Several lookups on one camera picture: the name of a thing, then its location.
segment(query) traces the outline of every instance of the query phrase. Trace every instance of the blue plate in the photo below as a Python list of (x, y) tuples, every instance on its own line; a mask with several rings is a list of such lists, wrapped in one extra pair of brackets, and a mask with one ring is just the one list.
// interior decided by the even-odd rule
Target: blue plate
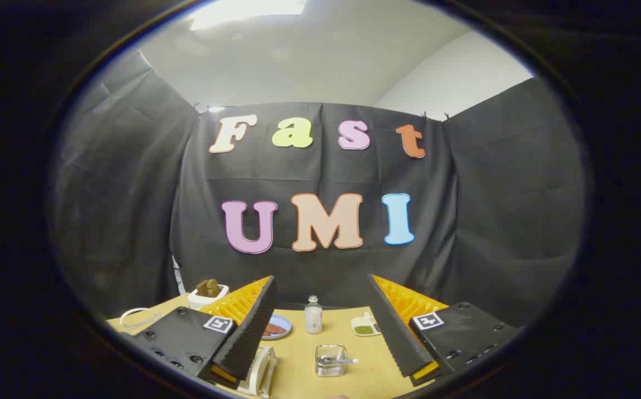
[(282, 338), (283, 336), (287, 336), (288, 333), (291, 332), (291, 322), (288, 321), (287, 318), (284, 316), (279, 316), (279, 315), (272, 315), (272, 318), (269, 320), (269, 323), (280, 326), (280, 328), (286, 329), (283, 333), (280, 334), (271, 334), (270, 336), (262, 336), (262, 339), (264, 340), (270, 340), (270, 339), (279, 339)]

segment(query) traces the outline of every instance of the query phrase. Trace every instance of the white wall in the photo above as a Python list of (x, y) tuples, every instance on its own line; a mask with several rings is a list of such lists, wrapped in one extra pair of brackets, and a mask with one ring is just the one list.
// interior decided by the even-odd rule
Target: white wall
[(462, 35), (422, 61), (375, 106), (446, 119), (485, 101), (532, 74), (513, 56), (478, 32)]

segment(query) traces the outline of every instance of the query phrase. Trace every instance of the black fabric backdrop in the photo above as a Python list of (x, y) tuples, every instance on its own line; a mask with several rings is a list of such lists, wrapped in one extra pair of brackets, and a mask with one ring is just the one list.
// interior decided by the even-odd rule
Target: black fabric backdrop
[[(235, 149), (208, 149), (225, 116), (256, 114)], [(275, 147), (282, 119), (313, 124), (306, 149)], [(338, 124), (369, 126), (364, 151), (338, 145)], [(413, 124), (426, 156), (414, 159), (394, 129)], [(466, 300), (514, 325), (528, 323), (571, 266), (584, 220), (584, 165), (574, 128), (538, 79), (448, 121), (366, 106), (260, 104), (197, 111), (140, 53), (92, 84), (62, 139), (52, 237), (67, 281), (108, 318), (217, 278), (234, 290), (277, 276), (281, 301), (318, 295), (324, 305), (363, 306), (375, 273), (447, 303)], [(359, 248), (295, 252), (292, 195), (363, 195)], [(381, 197), (411, 196), (415, 240), (388, 245)], [(258, 237), (257, 201), (274, 201), (274, 243), (240, 253), (225, 237), (222, 202), (247, 203), (245, 237)]]

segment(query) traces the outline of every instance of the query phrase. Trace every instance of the wooden table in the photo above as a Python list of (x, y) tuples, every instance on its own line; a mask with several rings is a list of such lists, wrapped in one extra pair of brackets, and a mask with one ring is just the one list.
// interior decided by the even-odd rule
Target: wooden table
[[(135, 324), (150, 319), (153, 313), (166, 315), (178, 306), (189, 308), (187, 294), (161, 303), (151, 310), (139, 311), (126, 316), (126, 324)], [(271, 399), (331, 399), (345, 395), (349, 399), (380, 399), (401, 396), (410, 391), (422, 388), (412, 387), (409, 377), (403, 378), (389, 353), (381, 335), (356, 336), (350, 328), (350, 319), (360, 318), (369, 310), (351, 308), (323, 311), (323, 332), (308, 334), (304, 326), (303, 311), (276, 310), (275, 315), (284, 316), (293, 325), (291, 332), (280, 339), (264, 341), (260, 346), (273, 346), (278, 357), (274, 371), (270, 395)], [(117, 331), (123, 331), (118, 319), (108, 320)], [(150, 324), (143, 324), (130, 329), (129, 334), (136, 334)], [(318, 377), (315, 370), (316, 346), (341, 344), (348, 350), (350, 359), (359, 359), (358, 364), (349, 364), (345, 375), (339, 377)], [(233, 391), (241, 397), (255, 397)]]

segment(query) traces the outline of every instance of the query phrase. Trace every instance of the small bottle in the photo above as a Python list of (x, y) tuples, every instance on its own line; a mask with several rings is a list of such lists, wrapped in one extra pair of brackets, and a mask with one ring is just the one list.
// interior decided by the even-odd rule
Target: small bottle
[(318, 305), (318, 297), (311, 295), (308, 298), (308, 305), (303, 311), (306, 314), (306, 331), (309, 334), (317, 334), (323, 331), (322, 306)]

